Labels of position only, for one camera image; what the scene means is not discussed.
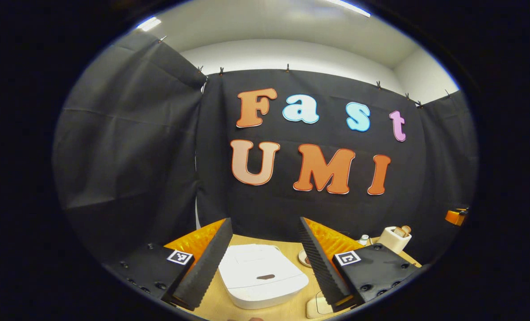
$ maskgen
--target black fabric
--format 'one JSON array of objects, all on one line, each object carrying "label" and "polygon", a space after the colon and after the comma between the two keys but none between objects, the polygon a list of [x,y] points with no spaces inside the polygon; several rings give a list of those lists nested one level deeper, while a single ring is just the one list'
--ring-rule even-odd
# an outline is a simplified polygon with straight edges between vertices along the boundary
[{"label": "black fabric", "polygon": [[205,76],[131,33],[82,74],[58,120],[53,169],[74,230],[101,262],[195,230],[195,126]]},{"label": "black fabric", "polygon": [[[241,107],[238,94],[267,88],[277,91],[277,99],[269,100],[266,115],[257,112],[263,124],[237,128]],[[316,100],[318,122],[290,122],[282,116],[287,97],[295,94]],[[345,106],[349,102],[369,107],[371,125],[366,132],[347,126]],[[404,142],[393,134],[389,115],[396,110],[405,119]],[[200,104],[196,140],[200,224],[231,217],[236,234],[291,242],[298,242],[301,216],[355,239],[362,234],[379,236],[387,226],[407,224],[414,236],[406,250],[426,263],[445,248],[447,235],[452,236],[449,233],[454,227],[444,220],[446,211],[468,204],[473,195],[477,153],[471,143],[475,142],[472,133],[462,94],[420,109],[402,95],[334,75],[284,70],[210,75]],[[260,142],[281,145],[269,182],[247,185],[233,176],[231,140],[253,142],[247,165],[251,173],[261,170]],[[326,187],[308,192],[293,189],[302,165],[301,144],[320,146],[326,162],[339,148],[355,152],[348,194],[331,194]],[[391,163],[385,193],[369,195],[377,154],[389,156]],[[446,239],[436,242],[438,236]]]}]

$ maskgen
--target table surface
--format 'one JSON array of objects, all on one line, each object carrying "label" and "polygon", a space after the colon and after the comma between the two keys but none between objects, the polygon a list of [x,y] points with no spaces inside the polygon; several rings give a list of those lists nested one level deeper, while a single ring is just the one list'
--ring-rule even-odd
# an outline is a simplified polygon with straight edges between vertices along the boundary
[{"label": "table surface", "polygon": [[[378,238],[371,238],[369,244],[371,244],[371,242],[376,243],[377,240]],[[290,301],[281,305],[275,305],[264,309],[241,309],[234,305],[229,298],[224,282],[219,275],[219,270],[217,270],[200,306],[194,311],[183,309],[184,311],[210,321],[249,321],[252,317],[259,317],[263,319],[263,321],[320,321],[349,310],[344,309],[337,313],[326,314],[316,319],[308,319],[306,317],[306,303],[320,293],[320,287],[313,274],[312,268],[304,266],[298,259],[299,252],[302,250],[301,243],[255,239],[234,234],[231,238],[230,245],[241,244],[267,244],[277,246],[279,250],[281,250],[281,252],[287,256],[293,264],[295,264],[295,266],[300,268],[300,270],[306,274],[308,277],[308,285],[306,285],[306,287],[304,287]],[[401,252],[400,256],[419,268],[422,266],[404,252]]]}]

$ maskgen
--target white bottle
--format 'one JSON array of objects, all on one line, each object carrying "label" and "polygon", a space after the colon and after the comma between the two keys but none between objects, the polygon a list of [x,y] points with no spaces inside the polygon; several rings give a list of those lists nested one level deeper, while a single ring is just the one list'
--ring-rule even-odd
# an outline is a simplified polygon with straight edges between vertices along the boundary
[{"label": "white bottle", "polygon": [[358,242],[362,244],[363,246],[366,246],[366,244],[368,244],[368,241],[369,241],[369,236],[367,236],[366,234],[361,236],[360,239],[358,240]]}]

